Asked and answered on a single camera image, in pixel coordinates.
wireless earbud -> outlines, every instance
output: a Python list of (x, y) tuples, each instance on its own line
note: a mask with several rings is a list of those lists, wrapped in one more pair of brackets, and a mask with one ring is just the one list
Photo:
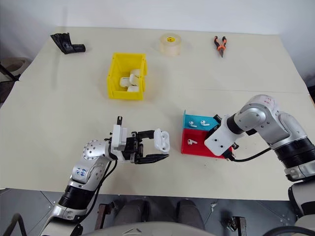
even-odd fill
[(189, 126), (192, 127), (192, 128), (197, 128), (197, 125), (194, 125), (193, 121), (189, 121)]
[(200, 124), (202, 125), (202, 126), (209, 126), (210, 124), (206, 124), (206, 121), (205, 120), (202, 120), (201, 122), (200, 122)]
[(188, 145), (192, 145), (192, 144), (197, 144), (198, 142), (196, 142), (195, 140), (192, 140), (192, 139), (188, 139), (187, 143), (188, 143)]
[(119, 81), (120, 87), (128, 88), (131, 83), (129, 82), (129, 77), (121, 77)]

black cable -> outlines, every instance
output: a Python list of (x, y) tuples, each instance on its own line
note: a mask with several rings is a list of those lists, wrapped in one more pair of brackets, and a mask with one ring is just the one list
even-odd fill
[(263, 236), (277, 236), (279, 234), (284, 233), (299, 233), (308, 236), (315, 236), (315, 232), (313, 230), (305, 229), (298, 226), (281, 226), (277, 227), (273, 230), (268, 231)]
[(8, 71), (3, 65), (1, 65), (1, 63), (0, 63), (0, 69), (3, 70), (5, 72), (5, 74), (8, 75), (12, 79), (12, 81), (14, 81), (14, 82), (19, 81), (19, 76), (12, 75), (12, 73), (10, 71)]
[(104, 182), (104, 180), (111, 174), (113, 173), (113, 171), (115, 170), (115, 168), (117, 167), (117, 160), (115, 161), (115, 165), (114, 167), (111, 169), (111, 171), (107, 174), (108, 172), (108, 169), (111, 165), (111, 162), (108, 163), (107, 167), (106, 167), (106, 170), (104, 172), (104, 177), (100, 180), (98, 186), (97, 186), (97, 189), (96, 189), (96, 193), (95, 193), (95, 196), (94, 196), (94, 200), (93, 200), (93, 203), (89, 209), (89, 211), (81, 218), (80, 222), (82, 222), (85, 218), (88, 217), (88, 215), (91, 213), (91, 211), (93, 210), (94, 206), (95, 206), (95, 203), (96, 203), (96, 200), (97, 200), (97, 197), (98, 197), (98, 193), (99, 193), (99, 190)]
[(257, 153), (256, 155), (251, 156), (251, 157), (246, 158), (246, 159), (235, 159), (232, 155), (229, 155), (229, 156), (228, 156), (228, 159), (230, 159), (231, 161), (235, 161), (235, 162), (250, 161), (250, 160), (253, 160), (253, 159), (256, 158), (256, 157), (261, 156), (262, 154), (264, 154), (264, 153), (266, 153), (266, 152), (268, 152), (268, 151), (270, 151), (270, 150), (271, 150), (271, 148), (269, 147), (269, 148), (265, 149), (264, 151), (261, 151), (260, 153)]
[(24, 222), (23, 219), (21, 217), (21, 215), (19, 213), (15, 213), (14, 216), (11, 219), (11, 223), (8, 226), (8, 228), (6, 228), (3, 236), (10, 236), (12, 234), (12, 231), (15, 228), (16, 223), (19, 222), (19, 226), (20, 226), (20, 230), (21, 230), (21, 234), (22, 236), (27, 236), (26, 235), (26, 231), (25, 231), (25, 227), (24, 227)]

white wall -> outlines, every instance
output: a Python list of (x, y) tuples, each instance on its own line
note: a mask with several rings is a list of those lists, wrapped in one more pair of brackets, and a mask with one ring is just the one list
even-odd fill
[(33, 59), (55, 26), (279, 34), (315, 74), (315, 0), (0, 0), (0, 56)]

black object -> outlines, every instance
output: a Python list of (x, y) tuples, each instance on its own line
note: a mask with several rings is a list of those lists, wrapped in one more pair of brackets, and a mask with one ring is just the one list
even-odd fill
[(232, 216), (227, 220), (223, 220), (222, 224), (230, 231), (235, 232), (237, 230), (238, 236), (246, 236), (246, 219), (241, 216)]
[(83, 226), (78, 224), (74, 230), (72, 231), (72, 233), (70, 234), (70, 236), (80, 236), (82, 235), (83, 232)]
[(255, 129), (251, 129), (249, 131), (245, 131), (245, 133), (247, 133), (247, 135), (250, 136), (250, 135), (257, 133), (257, 131)]
[(277, 236), (284, 233), (299, 233), (308, 236), (315, 236), (315, 232), (313, 230), (305, 229), (297, 226), (281, 226), (274, 228), (273, 230), (268, 231), (263, 236)]
[(216, 114), (216, 115), (213, 117), (213, 119), (215, 119), (219, 124), (221, 124), (222, 118), (221, 118), (218, 114)]
[(143, 157), (142, 139), (153, 139), (154, 130), (132, 132), (131, 137), (127, 138), (125, 150), (122, 151), (125, 160), (130, 160), (135, 164), (149, 164), (161, 161), (169, 154), (148, 154)]
[(315, 214), (315, 201), (303, 203), (301, 207), (305, 215)]
[(308, 138), (283, 145), (275, 153), (286, 168), (315, 160), (315, 146)]
[(232, 148), (234, 149), (234, 150), (236, 150), (236, 149), (238, 149), (240, 146), (238, 145), (238, 144), (236, 144), (236, 143), (233, 143), (232, 144)]
[(21, 76), (21, 74), (19, 75), (12, 75), (12, 73), (10, 71), (8, 71), (3, 65), (1, 65), (0, 63), (0, 71), (3, 75), (8, 75), (13, 81), (19, 81), (19, 78)]
[(227, 127), (234, 133), (234, 134), (241, 134), (244, 132), (243, 129), (238, 127), (238, 125), (234, 121), (235, 114), (229, 117), (226, 121)]
[(8, 228), (6, 228), (3, 236), (10, 236), (12, 234), (12, 231), (15, 228), (16, 223), (19, 222), (19, 226), (20, 226), (20, 230), (21, 230), (21, 234), (22, 236), (27, 236), (26, 235), (26, 231), (25, 231), (25, 227), (24, 227), (24, 222), (23, 219), (21, 217), (21, 215), (19, 213), (14, 214), (14, 216), (11, 219), (11, 223), (8, 226)]
[(295, 200), (295, 197), (294, 197), (294, 194), (293, 194), (293, 191), (292, 191), (292, 186), (289, 187), (287, 193), (288, 193), (288, 196), (289, 196), (289, 200), (290, 200), (291, 206), (292, 206), (292, 208), (293, 208), (293, 212), (294, 212), (299, 218), (301, 218), (304, 214), (303, 214), (303, 212), (301, 211), (301, 209), (299, 208), (298, 204), (296, 203), (296, 200)]
[(117, 117), (117, 125), (122, 125), (123, 123), (123, 117), (119, 116)]
[(256, 155), (251, 156), (251, 157), (249, 157), (249, 158), (245, 158), (245, 159), (235, 159), (234, 156), (233, 156), (233, 154), (232, 154), (232, 152), (228, 149), (228, 150), (226, 150), (226, 151), (223, 153), (223, 156), (224, 156), (225, 158), (228, 158), (230, 161), (246, 162), (246, 161), (253, 160), (253, 159), (256, 158), (256, 157), (259, 157), (259, 156), (261, 156), (262, 154), (264, 154), (264, 153), (266, 153), (266, 152), (268, 152), (268, 151), (270, 151), (270, 150), (271, 150), (271, 148), (269, 147), (269, 148), (265, 149), (264, 151), (261, 151), (261, 152), (257, 153)]
[(307, 89), (308, 89), (309, 92), (310, 92), (311, 98), (312, 98), (313, 101), (315, 102), (315, 85), (314, 85), (314, 86), (307, 87)]
[(71, 209), (86, 209), (94, 192), (68, 185), (58, 203)]
[(84, 44), (72, 44), (69, 33), (55, 33), (51, 38), (64, 54), (85, 52)]
[(216, 45), (216, 47), (218, 49), (218, 47), (220, 46), (220, 43), (218, 42), (218, 37), (217, 36), (215, 36), (214, 43), (215, 43), (215, 45)]
[(13, 89), (14, 83), (16, 81), (19, 81), (20, 74), (19, 75), (12, 75), (10, 71), (8, 71), (3, 65), (0, 63), (0, 72), (3, 75), (8, 75), (12, 81), (2, 81), (0, 82), (0, 103), (5, 102), (5, 100), (8, 98), (11, 90)]
[(226, 46), (226, 37), (225, 36), (222, 37), (222, 42), (223, 42), (223, 46)]

red box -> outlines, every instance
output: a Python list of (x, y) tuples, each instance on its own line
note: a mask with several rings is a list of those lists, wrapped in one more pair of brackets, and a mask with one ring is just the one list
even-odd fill
[[(198, 156), (209, 156), (215, 158), (223, 158), (221, 156), (215, 156), (205, 145), (205, 139), (208, 131), (197, 129), (183, 129), (182, 133), (182, 154), (191, 154)], [(188, 139), (192, 139), (197, 144), (188, 145)]]

